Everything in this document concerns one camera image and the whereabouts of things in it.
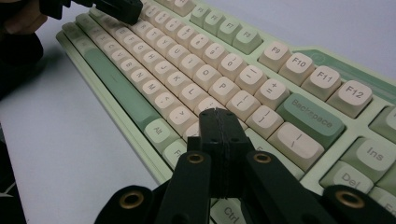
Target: keyboard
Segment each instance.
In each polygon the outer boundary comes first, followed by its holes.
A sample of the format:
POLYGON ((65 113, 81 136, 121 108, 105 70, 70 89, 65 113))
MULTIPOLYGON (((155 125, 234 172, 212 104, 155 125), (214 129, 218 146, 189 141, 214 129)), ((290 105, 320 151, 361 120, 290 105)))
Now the keyboard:
MULTIPOLYGON (((199 135, 198 115, 226 108, 305 188, 347 185, 396 216, 395 80, 203 1, 142 3, 135 25, 91 8, 57 39, 160 184, 199 135)), ((239 206, 213 200, 211 222, 245 223, 239 206)))

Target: green keycap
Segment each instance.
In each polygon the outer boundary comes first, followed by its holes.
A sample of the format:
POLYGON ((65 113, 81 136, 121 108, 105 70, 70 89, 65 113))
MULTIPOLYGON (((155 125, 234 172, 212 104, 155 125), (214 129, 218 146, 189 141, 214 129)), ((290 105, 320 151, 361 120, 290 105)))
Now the green keycap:
POLYGON ((378 117, 375 118, 370 128, 381 134, 389 141, 396 143, 396 105, 385 108, 378 117))
POLYGON ((309 134, 324 148, 329 148, 345 128, 339 118, 298 93, 286 99, 276 112, 285 121, 309 134))
POLYGON ((88 50, 83 57, 141 131, 161 117, 101 50, 88 50))

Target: sage green keycap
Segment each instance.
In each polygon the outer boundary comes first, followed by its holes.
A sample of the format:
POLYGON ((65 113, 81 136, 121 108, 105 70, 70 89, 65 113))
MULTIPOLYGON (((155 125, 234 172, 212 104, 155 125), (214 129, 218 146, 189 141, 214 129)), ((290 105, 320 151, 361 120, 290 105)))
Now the sage green keycap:
POLYGON ((276 112, 324 148, 329 148, 345 128, 339 118, 298 93, 286 99, 276 112))
POLYGON ((368 193, 374 186, 370 178, 343 161, 338 161, 319 183, 323 188, 345 185, 364 193, 368 193))
POLYGON ((359 138, 341 161, 347 162, 376 182, 396 161, 396 150, 382 146, 373 139, 359 138))
POLYGON ((160 153, 163 153, 166 147, 180 138, 164 119, 155 119, 148 124, 145 128, 145 135, 160 153))
POLYGON ((83 57, 141 131, 161 117, 101 50, 91 49, 83 57))
POLYGON ((396 105, 385 108, 375 118, 370 128, 389 141, 396 143, 396 105))

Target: keycap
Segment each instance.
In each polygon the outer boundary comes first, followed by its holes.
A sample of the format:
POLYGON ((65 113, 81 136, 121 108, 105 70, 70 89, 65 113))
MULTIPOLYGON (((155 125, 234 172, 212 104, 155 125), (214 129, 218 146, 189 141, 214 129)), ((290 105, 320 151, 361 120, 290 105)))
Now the keycap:
POLYGON ((243 27, 233 40, 233 46, 245 54, 250 54, 261 43, 262 37, 251 27, 243 27))
POLYGON ((210 210, 210 216, 218 224, 246 224, 237 199, 220 199, 210 210))
POLYGON ((155 119, 148 124, 145 128, 145 135, 160 153, 179 138, 177 133, 164 119, 155 119))
POLYGON ((392 167, 387 173, 376 183, 381 189, 396 196, 396 162, 393 163, 392 167))
POLYGON ((305 172, 324 152, 323 146, 289 122, 284 122, 268 142, 305 172))
POLYGON ((183 140, 177 139, 163 150, 163 159, 166 160, 172 169, 175 169, 178 158, 186 151, 187 144, 183 140))
POLYGON ((241 56, 229 53, 221 61, 219 65, 219 72, 231 81, 235 81, 236 77, 248 66, 248 64, 241 58, 241 56))
POLYGON ((290 92, 286 88, 285 84, 274 78, 266 80, 254 94, 254 97, 256 97, 263 105, 268 105, 268 107, 273 110, 275 110, 289 96, 290 92))
POLYGON ((315 66, 311 58, 302 53, 294 53, 280 68, 279 74, 294 84, 301 86, 314 70, 315 66))
POLYGON ((339 118, 299 93, 293 93, 276 112, 301 131, 310 133, 324 148, 329 148, 345 129, 339 118))
POLYGON ((251 143, 256 148, 256 150, 272 153, 282 162, 282 164, 291 172, 291 174, 294 177, 296 177, 296 179, 301 179, 303 177, 304 172, 302 169, 300 169, 296 164, 294 164, 287 157, 285 157, 285 155, 280 153, 279 150, 271 146, 266 140, 260 137, 257 133, 255 133, 251 129, 246 129, 245 134, 250 139, 251 143))
POLYGON ((387 148, 373 139, 359 138, 341 158, 373 182, 379 180, 396 161, 396 150, 387 148))
POLYGON ((226 107, 242 121, 245 121, 257 108, 260 102, 247 91, 239 91, 227 103, 226 107))
POLYGON ((351 118, 356 118, 373 98, 373 91, 355 80, 349 80, 333 94, 327 103, 351 118))
POLYGON ((326 101, 341 86, 340 74, 328 66, 319 66, 301 86, 322 101, 326 101))
POLYGON ((170 113, 167 121, 179 135, 183 135, 193 123, 198 121, 198 117, 186 106, 181 105, 170 113))
POLYGON ((396 144, 396 106, 388 106, 370 124, 370 128, 396 144))
POLYGON ((236 19, 228 18, 218 30, 218 38, 231 45, 236 35, 242 29, 242 25, 236 19))
POLYGON ((195 4, 191 0, 176 0, 173 7, 174 12, 184 17, 195 8, 195 4))
POLYGON ((236 78, 235 83, 241 89, 254 95, 254 93, 256 93, 259 87, 266 80, 267 80, 267 76, 260 68, 254 65, 248 65, 244 70, 242 70, 242 72, 236 78))
POLYGON ((218 29, 224 21, 225 17, 221 12, 211 11, 209 14, 207 14, 204 20, 203 28, 210 34, 216 35, 218 33, 218 29))
POLYGON ((241 89, 227 77, 219 78, 209 89, 209 94, 222 105, 227 105, 231 98, 241 89))
POLYGON ((396 217, 396 196, 378 187, 374 187, 369 196, 396 217))
POLYGON ((220 44, 213 43, 204 52, 203 60, 214 68, 218 68, 221 61, 228 55, 228 51, 220 44))
POLYGON ((247 125, 261 137, 267 139, 283 123, 283 121, 282 117, 280 117, 270 107, 261 105, 247 119, 247 125))
POLYGON ((323 188, 345 185, 363 193, 368 193, 374 185, 370 178, 343 161, 338 161, 319 183, 323 188))

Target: white desk surface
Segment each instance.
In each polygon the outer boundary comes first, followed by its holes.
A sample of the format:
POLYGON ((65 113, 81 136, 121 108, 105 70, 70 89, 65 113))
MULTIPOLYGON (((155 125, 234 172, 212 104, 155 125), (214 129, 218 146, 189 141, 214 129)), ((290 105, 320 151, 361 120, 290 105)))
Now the white desk surface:
MULTIPOLYGON (((396 2, 206 0, 293 46, 322 46, 396 79, 396 2)), ((45 69, 0 102, 28 223, 93 223, 110 196, 157 183, 55 39, 84 7, 38 31, 45 69)))

